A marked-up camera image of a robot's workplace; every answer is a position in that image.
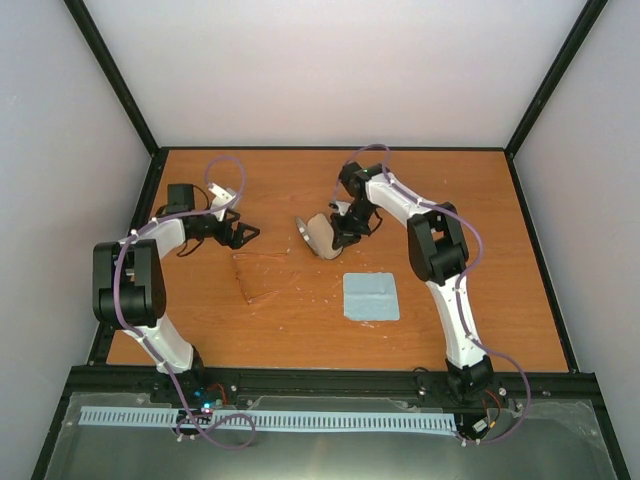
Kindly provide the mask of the brown fabric sunglasses pouch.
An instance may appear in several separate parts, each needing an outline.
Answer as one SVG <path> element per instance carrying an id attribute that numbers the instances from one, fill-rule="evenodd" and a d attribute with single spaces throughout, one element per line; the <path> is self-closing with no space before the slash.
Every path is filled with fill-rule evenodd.
<path id="1" fill-rule="evenodd" d="M 343 248 L 333 246 L 334 230 L 324 213 L 318 213 L 307 222 L 295 217 L 296 227 L 311 251 L 323 260 L 334 260 Z"/>

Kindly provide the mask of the light blue cleaning cloth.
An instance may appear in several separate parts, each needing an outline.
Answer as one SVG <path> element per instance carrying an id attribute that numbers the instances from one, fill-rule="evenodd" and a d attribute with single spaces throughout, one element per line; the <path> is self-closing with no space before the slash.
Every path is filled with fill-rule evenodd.
<path id="1" fill-rule="evenodd" d="M 392 273 L 345 273 L 343 315 L 352 321 L 386 322 L 400 319 Z"/>

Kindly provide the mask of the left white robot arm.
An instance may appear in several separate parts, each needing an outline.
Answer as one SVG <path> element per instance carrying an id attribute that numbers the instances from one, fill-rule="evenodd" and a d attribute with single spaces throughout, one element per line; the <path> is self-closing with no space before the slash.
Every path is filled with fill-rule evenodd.
<path id="1" fill-rule="evenodd" d="M 235 207 L 242 193 L 210 183 L 207 205 L 198 210 L 193 184 L 171 184 L 168 201 L 129 237 L 94 246 L 92 307 L 96 319 L 133 338 L 161 374 L 174 374 L 172 388 L 186 402 L 201 400 L 208 378 L 196 347 L 177 331 L 167 313 L 161 260 L 190 240 L 212 238 L 237 250 L 260 234 L 240 220 Z"/>

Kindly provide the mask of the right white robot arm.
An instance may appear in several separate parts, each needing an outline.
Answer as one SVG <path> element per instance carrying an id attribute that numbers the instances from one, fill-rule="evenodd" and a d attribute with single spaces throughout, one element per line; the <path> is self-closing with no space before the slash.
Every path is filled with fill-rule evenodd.
<path id="1" fill-rule="evenodd" d="M 411 269 L 430 290 L 444 331 L 450 395 L 458 402 L 478 395 L 494 370 L 471 310 L 465 275 L 469 250 L 455 206 L 419 197 L 382 164 L 363 168 L 348 162 L 337 183 L 352 201 L 330 203 L 332 248 L 341 250 L 372 235 L 370 218 L 380 210 L 406 228 Z"/>

